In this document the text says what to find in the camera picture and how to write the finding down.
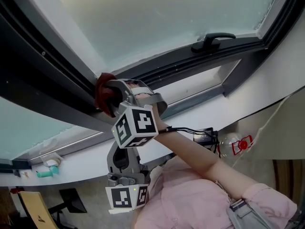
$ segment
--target window frame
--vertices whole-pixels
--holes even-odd
[[[280,13],[262,39],[257,36],[221,40],[213,52],[194,55],[191,45],[155,56],[117,73],[118,78],[143,80],[153,90],[239,60],[224,81],[214,87],[169,105],[162,116],[172,116],[217,95],[229,95],[240,86],[275,50],[293,27],[304,9],[303,0],[285,0]],[[98,142],[110,139],[108,130],[115,119],[106,117],[94,107],[96,78],[66,45],[59,53],[25,16],[14,0],[0,0],[0,40],[3,63],[0,66],[0,96],[37,113],[74,125],[106,132]],[[69,145],[71,150],[88,146],[90,138]],[[56,148],[63,155],[71,153]],[[30,158],[33,164],[39,156]]]

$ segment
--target floor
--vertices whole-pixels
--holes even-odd
[[[225,162],[232,165],[236,159],[226,159]],[[157,161],[150,163],[150,167],[162,163]],[[252,177],[258,182],[265,183],[270,187],[275,187],[275,176],[272,160],[250,160],[241,158],[235,168],[240,172]],[[110,214],[105,185],[106,176],[97,177],[85,181],[59,184],[52,186],[25,187],[27,191],[39,191],[47,205],[53,207],[62,203],[59,190],[76,188],[77,192],[87,209],[87,213],[74,214],[69,213],[65,208],[63,210],[62,220],[72,224],[78,229],[129,229],[132,212]]]

